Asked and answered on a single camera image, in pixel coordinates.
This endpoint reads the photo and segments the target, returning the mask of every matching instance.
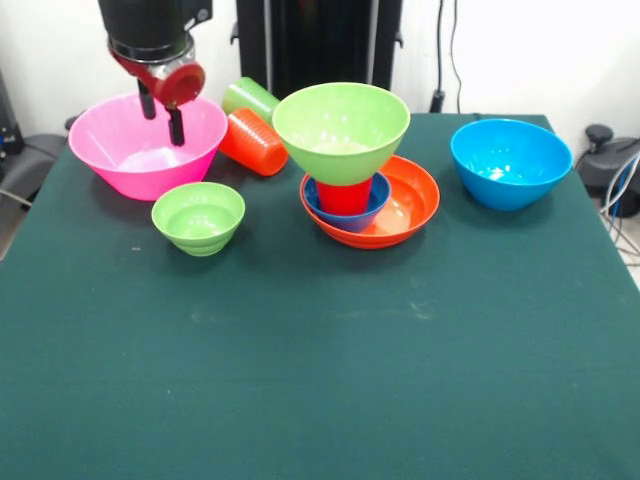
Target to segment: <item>red cup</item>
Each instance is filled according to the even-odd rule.
[[[220,151],[265,177],[282,170],[289,156],[278,134],[249,108],[229,115],[229,129]]]
[[[361,215],[367,211],[373,177],[356,185],[338,187],[316,180],[320,208],[332,215]]]

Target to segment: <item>orange cup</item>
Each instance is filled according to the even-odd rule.
[[[265,177],[282,170],[289,157],[278,134],[250,108],[239,108],[229,115],[220,151]]]

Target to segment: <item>white wall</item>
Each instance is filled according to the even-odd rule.
[[[446,0],[445,111],[455,109],[450,67],[453,1]],[[396,49],[393,90],[413,111],[436,87],[437,0],[404,0],[405,48]],[[463,112],[544,113],[574,152],[584,128],[602,122],[640,135],[640,2],[459,0],[454,47]]]
[[[438,1],[404,2],[405,48],[396,49],[392,88],[413,111],[426,111],[436,85]],[[61,132],[64,120],[88,105],[135,89],[106,52],[97,0],[63,3],[0,0],[0,69],[27,134]],[[443,29],[449,112],[452,3]],[[638,14],[636,0],[459,0],[463,111],[545,113],[575,151],[591,122],[640,134]],[[235,1],[214,0],[214,19],[194,30],[208,75],[205,95],[215,100],[240,74],[238,45],[229,45],[235,18]]]

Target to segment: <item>pink bowl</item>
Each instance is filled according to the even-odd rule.
[[[84,112],[69,132],[73,153],[121,194],[157,200],[174,187],[201,181],[227,133],[227,116],[199,97],[181,107],[185,144],[169,137],[169,115],[156,102],[147,120],[137,94],[113,98]]]

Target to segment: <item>bowl rim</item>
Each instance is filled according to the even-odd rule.
[[[381,145],[377,145],[375,148],[370,148],[367,150],[367,152],[373,152],[373,151],[377,151],[377,150],[381,150],[384,149],[386,147],[389,147],[391,145],[393,145],[395,142],[397,142],[398,140],[400,140],[405,133],[407,133],[407,130],[409,129],[409,125],[411,124],[411,111],[409,110],[409,107],[407,106],[407,103],[400,98],[400,96],[396,95],[395,93],[389,91],[389,90],[385,90],[384,88],[380,88],[380,87],[376,87],[375,85],[369,85],[368,83],[359,83],[359,82],[325,82],[325,83],[318,83],[316,85],[311,85],[309,87],[305,87],[302,88],[300,90],[297,90],[293,93],[291,93],[290,95],[286,96],[285,98],[283,98],[280,103],[278,103],[278,105],[276,106],[276,108],[273,110],[273,115],[271,117],[271,125],[273,126],[273,129],[276,131],[276,133],[278,134],[278,136],[287,144],[293,146],[294,148],[297,148],[298,150],[302,150],[305,152],[310,152],[313,153],[314,155],[318,155],[320,157],[330,157],[330,158],[350,158],[350,157],[359,157],[362,156],[363,153],[367,153],[367,152],[357,152],[357,153],[340,153],[340,154],[336,154],[336,153],[326,153],[326,152],[316,152],[314,150],[310,150],[309,148],[305,148],[302,147],[298,144],[296,144],[295,142],[292,142],[288,139],[285,138],[284,135],[282,135],[280,132],[282,132],[281,128],[278,128],[278,113],[280,112],[280,109],[282,108],[283,105],[285,105],[288,101],[291,101],[292,98],[297,97],[298,95],[301,95],[304,92],[307,92],[309,90],[317,90],[317,89],[321,89],[321,88],[327,88],[328,86],[337,86],[337,85],[349,85],[349,86],[357,86],[358,88],[364,88],[365,90],[374,90],[374,91],[379,91],[379,92],[383,92],[387,95],[390,95],[392,98],[394,98],[403,108],[403,110],[406,113],[406,121],[404,123],[404,125],[402,126],[402,128],[400,129],[399,133],[397,135],[395,135],[391,140],[381,144]]]
[[[71,152],[77,157],[79,158],[83,163],[89,165],[92,168],[97,168],[98,170],[101,170],[103,172],[113,172],[113,173],[124,173],[124,174],[130,174],[130,175],[144,175],[145,173],[155,173],[155,172],[168,172],[171,170],[174,170],[176,168],[181,168],[184,167],[185,165],[189,165],[193,162],[196,162],[198,160],[200,160],[202,157],[204,157],[205,155],[210,153],[210,149],[205,149],[202,152],[199,152],[197,154],[193,155],[193,159],[189,160],[188,162],[182,163],[180,165],[175,165],[173,167],[164,167],[164,168],[156,168],[156,169],[150,169],[150,170],[144,170],[141,172],[125,172],[122,170],[118,170],[117,168],[112,168],[112,167],[105,167],[102,165],[96,165],[94,162],[92,162],[91,160],[88,160],[80,155],[78,155],[76,153],[77,149],[75,148],[74,144],[76,143],[76,137],[79,135],[77,132],[78,129],[78,124],[79,122],[82,120],[83,117],[85,117],[86,115],[88,115],[89,113],[104,107],[105,105],[109,104],[109,103],[113,103],[113,102],[117,102],[117,101],[121,101],[121,100],[128,100],[129,98],[137,98],[138,97],[138,93],[124,93],[122,95],[116,95],[114,97],[110,97],[100,103],[97,103],[89,108],[87,108],[84,112],[82,112],[78,118],[73,122],[73,125],[71,125],[71,128],[69,129],[69,137],[68,137],[68,143],[69,143],[69,148],[71,149]],[[214,107],[214,110],[217,111],[217,113],[221,114],[221,118],[223,119],[223,123],[224,123],[224,129],[220,129],[220,138],[218,138],[215,142],[214,142],[214,147],[213,150],[215,151],[216,148],[218,148],[220,146],[220,143],[222,143],[222,140],[224,139],[224,137],[227,135],[227,131],[229,130],[229,119],[227,117],[227,114],[224,112],[224,110],[222,110],[222,108],[215,103],[212,100],[209,100],[206,97],[203,96],[198,96],[195,100],[193,100],[193,102],[197,102],[197,101],[202,101],[204,103],[208,103],[210,106]]]
[[[478,124],[481,124],[481,123],[496,123],[496,124],[511,123],[511,124],[519,124],[519,125],[525,126],[527,128],[531,128],[533,130],[537,130],[539,132],[542,132],[544,135],[547,135],[548,137],[550,137],[553,140],[557,141],[562,146],[563,150],[567,154],[566,155],[567,165],[562,170],[562,173],[560,173],[558,175],[555,175],[555,176],[551,177],[550,179],[545,180],[544,182],[536,182],[536,183],[525,183],[525,184],[522,184],[522,183],[505,181],[505,180],[501,180],[501,179],[497,179],[496,180],[496,179],[493,179],[493,178],[486,177],[484,175],[480,175],[478,172],[472,170],[466,164],[464,164],[463,162],[461,162],[458,159],[458,156],[456,155],[455,142],[456,142],[456,139],[458,138],[458,135],[461,132],[463,132],[464,130],[466,130],[468,128],[474,128]],[[480,177],[480,178],[485,179],[487,181],[494,182],[494,183],[501,184],[501,185],[509,185],[509,186],[513,186],[513,187],[542,187],[542,186],[554,184],[554,183],[562,180],[571,171],[571,168],[573,167],[573,153],[571,152],[571,149],[568,147],[568,145],[564,142],[564,140],[562,140],[558,135],[556,135],[553,131],[547,130],[546,128],[543,128],[543,127],[541,127],[539,125],[535,125],[535,124],[530,123],[530,122],[524,122],[522,120],[516,120],[516,119],[512,119],[512,118],[483,118],[481,120],[475,120],[473,122],[467,123],[466,125],[463,125],[458,130],[456,130],[456,132],[451,137],[451,141],[450,141],[449,145],[450,145],[450,148],[451,148],[453,161],[457,165],[460,165],[466,171],[472,173],[473,175],[475,175],[477,177]]]
[[[221,189],[221,190],[226,190],[227,192],[230,192],[232,194],[233,197],[235,197],[236,199],[238,199],[240,202],[240,205],[242,206],[242,211],[240,212],[240,215],[238,215],[238,218],[236,219],[236,221],[233,223],[233,225],[229,228],[226,228],[225,230],[215,234],[215,235],[206,235],[203,237],[182,237],[179,235],[174,235],[172,233],[169,233],[166,231],[166,229],[164,228],[160,228],[160,226],[158,225],[158,221],[157,221],[157,208],[158,205],[160,204],[161,201],[166,200],[166,197],[170,194],[175,192],[176,190],[187,190],[189,188],[193,188],[195,185],[206,185],[209,187],[213,187],[215,189]],[[229,232],[232,232],[233,230],[235,230],[236,228],[238,228],[238,225],[240,225],[240,222],[242,222],[242,220],[244,219],[245,213],[247,211],[247,207],[246,207],[246,203],[244,201],[244,198],[242,197],[242,195],[240,195],[240,193],[235,190],[234,188],[225,185],[224,183],[217,183],[217,182],[190,182],[190,183],[185,183],[183,185],[180,185],[178,187],[172,188],[171,190],[163,193],[158,200],[156,200],[153,204],[153,208],[151,208],[151,221],[153,222],[153,225],[156,227],[156,229],[158,229],[158,231],[160,233],[162,233],[164,236],[166,237],[171,237],[171,238],[175,238],[178,240],[187,240],[187,241],[198,241],[198,240],[207,240],[209,238],[213,239],[213,238],[218,238],[220,236],[226,235]]]
[[[391,239],[391,238],[396,238],[398,236],[405,236],[405,235],[411,236],[411,235],[413,235],[414,233],[419,231],[421,228],[423,228],[427,223],[429,223],[429,221],[433,218],[433,216],[438,212],[438,210],[440,208],[440,200],[441,200],[440,186],[438,185],[438,182],[436,182],[436,179],[433,177],[433,175],[431,175],[429,172],[427,172],[427,170],[425,168],[423,168],[422,165],[419,165],[416,162],[413,162],[413,161],[411,161],[411,160],[409,160],[409,159],[407,159],[405,157],[401,157],[400,155],[392,155],[391,159],[389,161],[397,161],[397,162],[410,164],[414,168],[417,168],[417,169],[421,170],[422,171],[421,174],[424,174],[428,178],[429,182],[434,187],[434,190],[435,190],[435,193],[436,193],[436,201],[435,201],[435,205],[433,207],[433,211],[428,213],[425,216],[425,218],[419,224],[415,225],[414,227],[408,228],[404,232],[399,232],[399,233],[394,233],[394,234],[378,234],[378,235],[366,235],[364,233],[349,232],[347,230],[342,230],[341,228],[334,227],[333,225],[331,225],[330,223],[325,222],[322,218],[318,217],[315,213],[313,213],[313,210],[311,210],[311,207],[307,204],[307,202],[305,200],[305,197],[304,197],[304,185],[306,183],[307,178],[311,178],[311,175],[309,175],[308,173],[305,174],[305,176],[302,178],[302,181],[300,182],[300,187],[299,187],[299,195],[300,195],[300,200],[302,202],[303,208],[305,209],[307,214],[311,216],[311,219],[315,223],[317,223],[320,228],[322,228],[325,232],[327,232],[327,234],[329,232],[332,232],[335,235],[338,235],[338,236],[341,236],[341,237],[348,237],[348,238],[350,237],[354,241],[355,240],[360,240],[360,239],[387,239],[387,238]],[[395,176],[395,175],[389,175],[389,176],[390,177],[394,177],[394,178],[398,179],[401,182],[407,183],[406,181],[404,181],[402,179],[402,177]]]
[[[384,181],[384,184],[386,185],[386,196],[384,198],[384,201],[378,205],[376,208],[374,208],[373,210],[364,212],[364,213],[360,213],[358,215],[335,215],[333,213],[327,213],[327,212],[323,212],[322,210],[316,208],[315,206],[311,205],[311,203],[309,203],[309,207],[311,208],[311,210],[313,210],[313,213],[315,213],[317,216],[320,217],[320,215],[325,215],[327,218],[331,218],[332,220],[338,221],[338,222],[348,222],[348,221],[352,221],[355,222],[357,220],[361,220],[364,217],[367,217],[369,215],[375,215],[376,213],[378,213],[380,210],[382,210],[384,208],[384,206],[387,204],[387,202],[389,201],[389,199],[391,198],[391,182],[389,182],[389,179],[386,177],[386,175],[384,175],[381,172],[376,172],[373,174],[374,177],[377,178],[381,178]],[[314,182],[316,181],[315,178],[309,176],[308,178],[305,176],[305,178],[303,178],[304,181],[304,185],[303,185],[303,192],[306,191],[306,187],[309,184],[309,182],[313,180]]]

